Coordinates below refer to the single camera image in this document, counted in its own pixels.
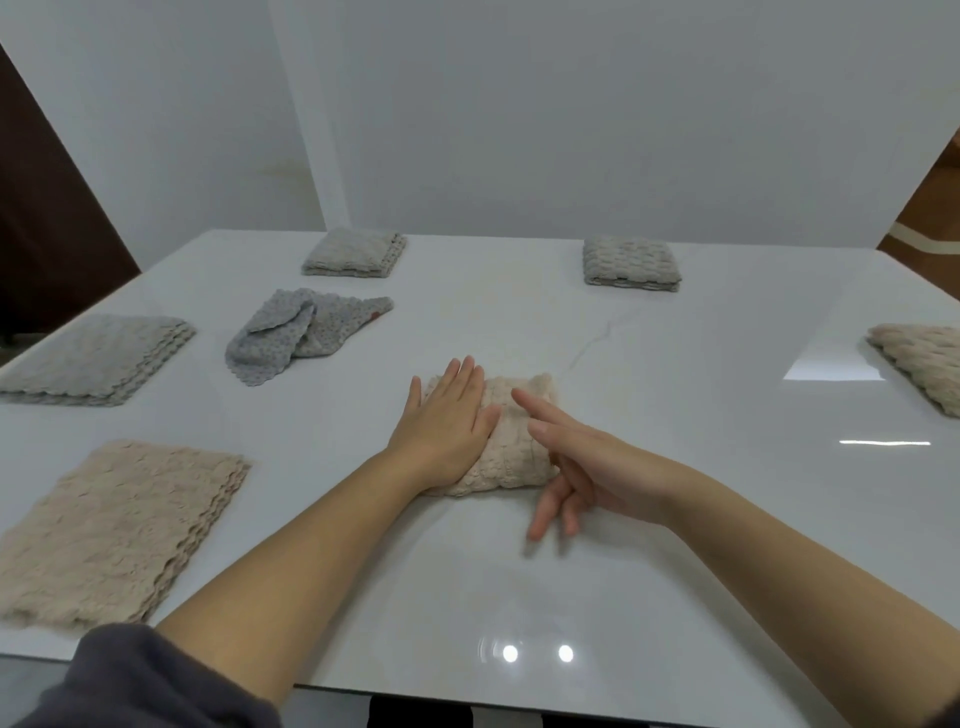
wall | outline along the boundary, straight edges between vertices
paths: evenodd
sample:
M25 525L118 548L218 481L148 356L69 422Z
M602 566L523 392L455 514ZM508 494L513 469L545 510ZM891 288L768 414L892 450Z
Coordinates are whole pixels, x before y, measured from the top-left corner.
M960 124L954 0L274 2L358 225L875 247Z
M141 268L323 229L266 0L6 2L0 43Z

hand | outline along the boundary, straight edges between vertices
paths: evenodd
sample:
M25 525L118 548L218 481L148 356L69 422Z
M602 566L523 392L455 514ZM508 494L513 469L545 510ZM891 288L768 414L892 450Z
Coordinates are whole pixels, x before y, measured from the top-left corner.
M607 432L577 422L559 407L524 392L514 400L530 413L528 429L550 451L560 474L546 484L527 538L539 541L559 518L564 534L580 531L580 514L593 505L614 513L664 523L670 503L709 478L665 457L628 445Z
M483 367L473 357L461 366L453 359L437 387L421 404L420 378L410 382L410 396L387 445L417 474L420 490L459 480L483 452L500 420L500 407L480 409Z

forearm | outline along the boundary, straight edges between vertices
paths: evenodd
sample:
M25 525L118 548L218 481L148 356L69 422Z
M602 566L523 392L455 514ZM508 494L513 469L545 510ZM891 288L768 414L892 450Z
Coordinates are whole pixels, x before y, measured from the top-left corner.
M160 623L187 654L275 704L375 544L417 493L380 453Z
M730 489L667 525L854 726L920 726L960 692L960 633Z

marble tabletop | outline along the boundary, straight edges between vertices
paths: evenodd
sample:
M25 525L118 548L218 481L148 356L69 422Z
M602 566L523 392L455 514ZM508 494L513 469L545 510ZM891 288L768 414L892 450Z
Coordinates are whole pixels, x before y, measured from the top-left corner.
M584 285L572 240L412 235L388 279L302 277L319 237L211 231L98 304L199 334L123 406L0 404L0 529L109 439L247 455L162 619L380 449L412 374L472 353L491 375L553 374L575 416L723 480L960 626L960 421L863 342L878 323L956 324L960 303L886 255L676 244L684 281L664 293ZM333 356L244 386L227 342L301 286L396 308ZM575 541L529 547L536 495L415 501L300 681L717 728L843 724L671 534L591 513ZM4 654L74 646L0 628Z

towel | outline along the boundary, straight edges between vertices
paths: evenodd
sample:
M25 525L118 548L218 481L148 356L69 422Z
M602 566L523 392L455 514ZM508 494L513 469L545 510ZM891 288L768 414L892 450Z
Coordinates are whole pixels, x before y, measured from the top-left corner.
M169 316L90 314L27 352L0 377L0 398L116 406L197 332Z
M330 356L393 307L389 298L277 290L227 344L227 366L248 387L259 386L294 357Z
M356 276L385 279L407 247L399 232L334 228L303 262L305 276Z
M239 455L134 440L95 449L0 538L0 618L145 620L249 468Z
M960 328L882 324L867 341L950 417L960 417Z
M433 392L439 381L438 376L430 380L423 393L424 399ZM459 497L494 488L546 485L557 473L557 469L550 463L547 449L527 432L530 416L511 397L510 391L515 387L547 401L557 401L557 391L550 375L537 375L531 379L504 376L487 379L481 405L500 404L503 410L483 454L456 483L442 488L431 488L426 491L427 495Z
M666 243L595 235L584 241L584 279L591 285L676 291L681 275Z

